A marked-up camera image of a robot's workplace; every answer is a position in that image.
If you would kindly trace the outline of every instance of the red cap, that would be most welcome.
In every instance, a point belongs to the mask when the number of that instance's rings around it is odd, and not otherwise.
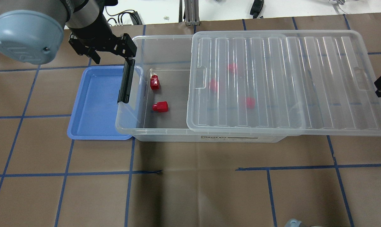
[[[255,108],[255,98],[248,97],[245,99],[246,105],[248,109],[254,109]]]
[[[152,90],[160,89],[160,81],[157,75],[152,75],[150,79],[150,87]]]
[[[230,63],[230,64],[228,64],[228,68],[227,69],[228,69],[229,72],[234,73],[234,72],[237,71],[237,65],[235,63]]]
[[[167,112],[168,111],[168,103],[167,102],[157,102],[153,105],[153,110],[158,112]]]

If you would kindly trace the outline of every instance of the plastic box wall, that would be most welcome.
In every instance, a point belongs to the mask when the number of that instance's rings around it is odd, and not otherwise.
[[[136,70],[129,103],[120,102],[116,129],[140,141],[278,142],[285,136],[245,133],[194,132],[186,125],[191,67],[191,35],[137,36]],[[161,88],[152,91],[149,78],[158,75]],[[153,112],[156,102],[167,101],[169,111]]]

